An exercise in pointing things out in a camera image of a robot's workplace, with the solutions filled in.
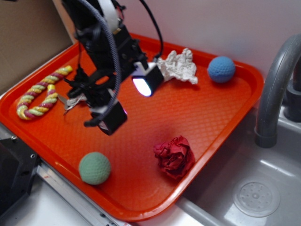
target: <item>gray faucet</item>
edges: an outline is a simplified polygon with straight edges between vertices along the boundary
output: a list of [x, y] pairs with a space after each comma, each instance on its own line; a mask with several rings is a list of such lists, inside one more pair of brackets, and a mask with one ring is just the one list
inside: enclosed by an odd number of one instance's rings
[[260, 147], [273, 147], [277, 142], [277, 123], [285, 94], [285, 117], [300, 122], [301, 33], [282, 45], [265, 80], [255, 126], [255, 142]]

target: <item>sink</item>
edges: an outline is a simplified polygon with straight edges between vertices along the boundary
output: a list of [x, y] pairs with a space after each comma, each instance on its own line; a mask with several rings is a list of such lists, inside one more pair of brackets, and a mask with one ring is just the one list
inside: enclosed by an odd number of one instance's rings
[[301, 124], [280, 117], [277, 144], [260, 148], [255, 121], [252, 109], [178, 202], [205, 226], [301, 222]]

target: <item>braided rope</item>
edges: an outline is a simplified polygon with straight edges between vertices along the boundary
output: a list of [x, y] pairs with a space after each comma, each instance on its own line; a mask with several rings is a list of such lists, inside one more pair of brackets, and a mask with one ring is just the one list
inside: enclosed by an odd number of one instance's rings
[[[44, 115], [44, 113], [49, 111], [57, 101], [57, 93], [54, 84], [72, 71], [73, 69], [71, 66], [60, 68], [33, 85], [18, 102], [16, 110], [17, 115], [23, 120], [31, 120]], [[28, 109], [29, 104], [33, 99], [46, 88], [48, 91], [44, 101], [40, 105]]]

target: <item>crumpled red paper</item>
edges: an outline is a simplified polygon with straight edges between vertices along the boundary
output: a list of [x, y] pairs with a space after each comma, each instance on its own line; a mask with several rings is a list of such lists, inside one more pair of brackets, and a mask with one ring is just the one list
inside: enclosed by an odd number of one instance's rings
[[160, 170], [174, 179], [182, 178], [195, 163], [188, 140], [182, 136], [155, 145], [154, 153]]

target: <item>white paper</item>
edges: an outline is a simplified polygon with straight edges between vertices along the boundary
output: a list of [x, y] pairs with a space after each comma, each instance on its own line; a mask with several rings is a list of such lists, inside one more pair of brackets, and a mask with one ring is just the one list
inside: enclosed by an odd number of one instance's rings
[[192, 61], [192, 51], [188, 48], [178, 55], [175, 50], [171, 51], [166, 60], [159, 58], [157, 65], [165, 81], [176, 78], [192, 84], [198, 83], [198, 78], [195, 76], [197, 67]]

